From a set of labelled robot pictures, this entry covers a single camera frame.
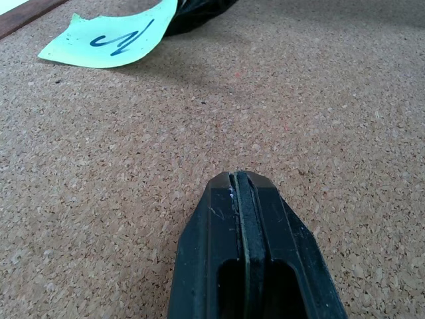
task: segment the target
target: wooden edge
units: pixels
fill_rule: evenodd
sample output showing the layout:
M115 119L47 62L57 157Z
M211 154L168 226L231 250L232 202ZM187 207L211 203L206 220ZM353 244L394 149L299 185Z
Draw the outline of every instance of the wooden edge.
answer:
M67 1L28 0L26 3L0 15L0 40Z

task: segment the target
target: black plastic object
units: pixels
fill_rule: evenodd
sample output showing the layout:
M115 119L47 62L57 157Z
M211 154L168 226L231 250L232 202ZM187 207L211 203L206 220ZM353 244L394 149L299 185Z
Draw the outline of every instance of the black plastic object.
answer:
M165 36L186 33L221 15L238 0L179 0Z
M313 235L272 182L210 180L180 237L168 319L346 317Z

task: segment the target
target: handwritten number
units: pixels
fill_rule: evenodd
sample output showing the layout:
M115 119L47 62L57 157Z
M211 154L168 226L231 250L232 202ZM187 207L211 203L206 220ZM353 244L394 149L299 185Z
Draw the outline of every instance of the handwritten number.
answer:
M122 36L120 36L118 38L115 38L113 40L109 40L109 41L106 41L106 42L99 43L99 41L101 41L101 40L103 40L103 39L106 38L106 35L101 35L100 37L97 37L93 41L91 41L90 42L90 45L92 47L102 47L104 45L109 45L109 44L114 43L116 41L119 41L121 39L125 39L124 41L118 43L117 47L119 49L118 50L115 50L113 53L111 53L111 56L116 56L116 55L118 55L120 53L123 53L123 52L128 51L128 49L125 50L125 48L128 47L129 45L131 45L134 41L136 41L142 34L144 34L144 32L147 30L147 28L149 28L151 26L151 24L153 23L153 21L154 21L154 19L152 19L147 24L147 26L142 30L142 32L140 32L140 33L139 33L139 31L134 31L134 32L130 32L130 33L126 34L126 35L122 35Z

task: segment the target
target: cork board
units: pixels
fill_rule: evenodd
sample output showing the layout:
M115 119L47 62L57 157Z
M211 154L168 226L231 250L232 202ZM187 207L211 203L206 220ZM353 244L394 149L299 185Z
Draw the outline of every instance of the cork board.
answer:
M152 4L73 0L0 41L0 317L165 318L207 181L249 169L350 318L425 318L423 1L240 1L123 68L37 58L74 12Z

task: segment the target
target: green sticky note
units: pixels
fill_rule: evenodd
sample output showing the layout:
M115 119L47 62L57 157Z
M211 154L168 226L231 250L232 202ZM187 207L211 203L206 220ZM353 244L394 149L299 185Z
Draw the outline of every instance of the green sticky note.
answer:
M50 42L39 58L88 68L113 68L135 62L163 38L177 0L163 0L152 9L128 17L74 15L67 30Z

